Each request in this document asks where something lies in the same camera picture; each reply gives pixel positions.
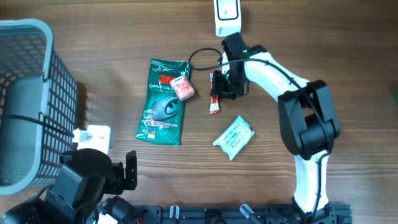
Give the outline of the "white wet wipes pack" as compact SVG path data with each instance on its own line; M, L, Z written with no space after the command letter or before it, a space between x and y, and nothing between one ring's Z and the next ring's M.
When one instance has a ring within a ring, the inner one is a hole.
M253 136L254 131L251 130L250 125L238 116L231 126L213 142L213 145L219 146L232 161Z

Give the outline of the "pink tissue packet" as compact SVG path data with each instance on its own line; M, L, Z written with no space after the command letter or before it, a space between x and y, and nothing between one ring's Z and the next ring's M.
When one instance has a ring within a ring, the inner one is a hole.
M181 75L171 80L170 86L172 87L180 101L185 101L195 94L194 87L190 83L189 79L184 75Z

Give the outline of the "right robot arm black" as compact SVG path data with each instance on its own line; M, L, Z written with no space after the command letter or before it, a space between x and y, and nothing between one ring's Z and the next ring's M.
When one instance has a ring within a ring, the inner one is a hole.
M261 45L248 47L239 32L221 43L222 70L212 95L232 100L247 95L255 83L278 104L282 141L294 155L296 190L293 201L304 223L326 217L326 168L340 125L328 85L300 78L276 62Z

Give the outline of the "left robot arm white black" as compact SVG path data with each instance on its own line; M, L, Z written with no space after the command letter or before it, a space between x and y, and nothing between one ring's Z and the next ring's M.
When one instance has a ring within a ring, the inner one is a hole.
M137 154L126 154L126 162L113 163L96 149L64 152L54 184L1 217L1 223L86 223L99 219L97 204L103 195L121 195L137 187Z

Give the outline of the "red Nescafe stick sachet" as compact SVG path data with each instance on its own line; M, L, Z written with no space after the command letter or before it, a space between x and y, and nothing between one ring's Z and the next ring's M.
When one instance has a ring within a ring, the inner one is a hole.
M210 86L211 90L215 89L215 73L210 73ZM220 113L220 106L219 106L219 96L210 93L210 114L218 114Z

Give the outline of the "green 3M gloves packet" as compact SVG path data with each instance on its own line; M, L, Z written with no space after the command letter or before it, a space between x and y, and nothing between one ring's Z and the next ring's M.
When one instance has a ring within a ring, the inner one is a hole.
M185 103L180 101L170 82L182 75L189 77L186 61L150 60L146 102L136 139L154 144L179 146Z

